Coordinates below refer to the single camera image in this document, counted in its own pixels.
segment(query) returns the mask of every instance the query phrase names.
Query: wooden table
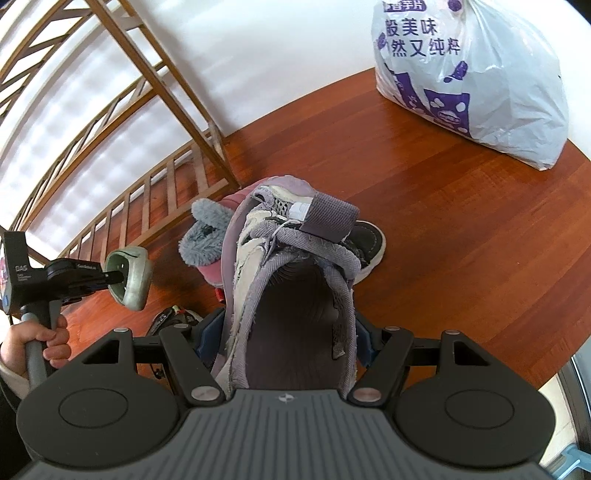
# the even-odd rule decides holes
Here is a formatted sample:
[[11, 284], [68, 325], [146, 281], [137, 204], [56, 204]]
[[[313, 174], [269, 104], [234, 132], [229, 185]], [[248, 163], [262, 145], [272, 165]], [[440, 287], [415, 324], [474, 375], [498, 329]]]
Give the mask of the wooden table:
[[[383, 262], [355, 287], [356, 308], [377, 325], [424, 337], [459, 329], [536, 387], [591, 334], [591, 163], [571, 143], [538, 172], [382, 98], [368, 71], [238, 131], [228, 153], [243, 184], [304, 178], [385, 232]], [[75, 351], [113, 326], [141, 335], [172, 303], [214, 308], [176, 252], [190, 225], [154, 242], [143, 314], [104, 293], [72, 309]], [[106, 320], [90, 320], [97, 309]]]

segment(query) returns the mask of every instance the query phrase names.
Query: silver bolt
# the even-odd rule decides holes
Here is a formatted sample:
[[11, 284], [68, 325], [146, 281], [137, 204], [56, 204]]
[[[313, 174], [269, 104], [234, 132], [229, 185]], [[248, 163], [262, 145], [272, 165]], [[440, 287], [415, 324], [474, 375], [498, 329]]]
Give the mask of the silver bolt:
[[353, 392], [353, 398], [363, 403], [373, 403], [382, 398], [379, 390], [371, 387], [358, 388]]
[[215, 387], [196, 387], [191, 390], [191, 396], [199, 401], [213, 401], [220, 396], [220, 391]]

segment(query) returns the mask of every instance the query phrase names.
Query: device handle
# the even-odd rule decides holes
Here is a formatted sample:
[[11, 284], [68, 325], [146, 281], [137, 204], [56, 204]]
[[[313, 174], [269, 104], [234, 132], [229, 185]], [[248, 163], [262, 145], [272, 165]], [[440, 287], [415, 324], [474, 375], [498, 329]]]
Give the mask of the device handle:
[[[21, 321], [41, 323], [44, 327], [49, 329], [55, 327], [60, 311], [55, 308], [55, 305], [51, 305], [53, 303], [54, 302], [40, 300], [26, 304], [21, 308]], [[47, 378], [56, 370], [43, 358], [43, 350], [45, 350], [46, 347], [47, 345], [45, 342], [40, 342], [38, 340], [32, 340], [25, 345], [27, 373], [31, 390], [47, 380]]]

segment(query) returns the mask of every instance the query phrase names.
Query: hand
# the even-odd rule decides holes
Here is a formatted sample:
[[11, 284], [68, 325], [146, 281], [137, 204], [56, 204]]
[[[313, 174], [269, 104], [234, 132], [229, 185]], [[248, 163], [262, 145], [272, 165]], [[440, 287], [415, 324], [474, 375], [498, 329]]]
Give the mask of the hand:
[[54, 368], [61, 368], [68, 363], [72, 349], [67, 344], [70, 333], [66, 318], [60, 315], [57, 319], [57, 328], [49, 330], [36, 322], [22, 322], [12, 325], [8, 329], [6, 338], [0, 347], [0, 358], [10, 370], [21, 377], [27, 376], [27, 360], [25, 356], [25, 344], [31, 340], [46, 342], [47, 348], [43, 350], [43, 358], [49, 360]]

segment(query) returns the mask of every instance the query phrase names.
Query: plastic bag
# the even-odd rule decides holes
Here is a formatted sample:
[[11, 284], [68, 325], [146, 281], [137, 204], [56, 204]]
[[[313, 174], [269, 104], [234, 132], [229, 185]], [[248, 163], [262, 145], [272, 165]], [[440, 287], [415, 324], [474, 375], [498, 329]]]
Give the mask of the plastic bag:
[[560, 66], [543, 35], [494, 0], [399, 0], [375, 7], [378, 90], [538, 170], [568, 136]]

